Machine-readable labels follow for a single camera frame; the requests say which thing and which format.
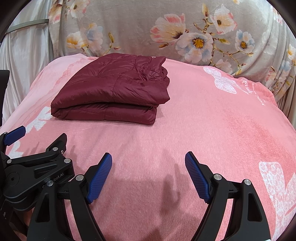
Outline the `grey metal rail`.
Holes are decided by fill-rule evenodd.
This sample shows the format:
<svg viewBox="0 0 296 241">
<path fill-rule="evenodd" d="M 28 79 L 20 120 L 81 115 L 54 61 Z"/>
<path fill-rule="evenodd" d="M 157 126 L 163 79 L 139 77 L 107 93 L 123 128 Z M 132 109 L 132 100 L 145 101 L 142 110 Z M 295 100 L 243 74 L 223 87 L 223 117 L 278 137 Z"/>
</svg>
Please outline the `grey metal rail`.
<svg viewBox="0 0 296 241">
<path fill-rule="evenodd" d="M 35 25 L 42 25 L 42 24 L 48 24 L 49 19 L 39 19 L 39 20 L 33 20 L 33 21 L 28 21 L 24 22 L 18 25 L 14 25 L 12 27 L 9 27 L 6 31 L 6 34 L 17 31 L 22 28 L 30 27 L 30 26 L 35 26 Z"/>
</svg>

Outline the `maroon quilted puffer jacket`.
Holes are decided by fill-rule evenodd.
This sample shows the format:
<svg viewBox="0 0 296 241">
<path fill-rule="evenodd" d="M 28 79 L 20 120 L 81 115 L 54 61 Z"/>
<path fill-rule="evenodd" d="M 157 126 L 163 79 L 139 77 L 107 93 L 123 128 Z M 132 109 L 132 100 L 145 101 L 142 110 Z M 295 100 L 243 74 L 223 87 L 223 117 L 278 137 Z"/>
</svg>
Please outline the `maroon quilted puffer jacket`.
<svg viewBox="0 0 296 241">
<path fill-rule="evenodd" d="M 77 71 L 51 102 L 55 118 L 153 125 L 170 100 L 164 56 L 112 53 Z"/>
</svg>

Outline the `grey floral quilt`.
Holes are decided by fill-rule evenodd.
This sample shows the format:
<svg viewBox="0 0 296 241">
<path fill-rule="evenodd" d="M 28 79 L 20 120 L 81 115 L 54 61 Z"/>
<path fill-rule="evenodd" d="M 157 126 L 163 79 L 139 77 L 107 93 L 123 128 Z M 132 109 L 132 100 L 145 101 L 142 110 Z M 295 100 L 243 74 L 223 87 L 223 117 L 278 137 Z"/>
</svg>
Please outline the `grey floral quilt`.
<svg viewBox="0 0 296 241">
<path fill-rule="evenodd" d="M 295 89 L 295 37 L 267 1 L 52 1 L 49 30 L 56 57 L 166 56 L 259 81 L 276 101 Z"/>
</svg>

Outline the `pink plush blanket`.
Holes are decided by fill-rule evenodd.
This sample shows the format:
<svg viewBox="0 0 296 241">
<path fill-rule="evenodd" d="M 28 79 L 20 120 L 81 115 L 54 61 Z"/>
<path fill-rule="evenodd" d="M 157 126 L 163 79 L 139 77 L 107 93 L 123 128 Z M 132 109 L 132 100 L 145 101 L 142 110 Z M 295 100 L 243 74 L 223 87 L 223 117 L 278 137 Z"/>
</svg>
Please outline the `pink plush blanket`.
<svg viewBox="0 0 296 241">
<path fill-rule="evenodd" d="M 261 83 L 212 68 L 166 60 L 170 100 L 151 126 L 115 121 L 71 121 L 51 116 L 50 104 L 93 58 L 82 54 L 48 64 L 1 127 L 25 126 L 7 153 L 43 152 L 65 133 L 66 157 L 76 174 L 104 153 L 113 163 L 91 204 L 107 240 L 190 240 L 207 208 L 185 166 L 185 154 L 230 181 L 249 179 L 259 195 L 272 240 L 295 215 L 295 129 Z"/>
</svg>

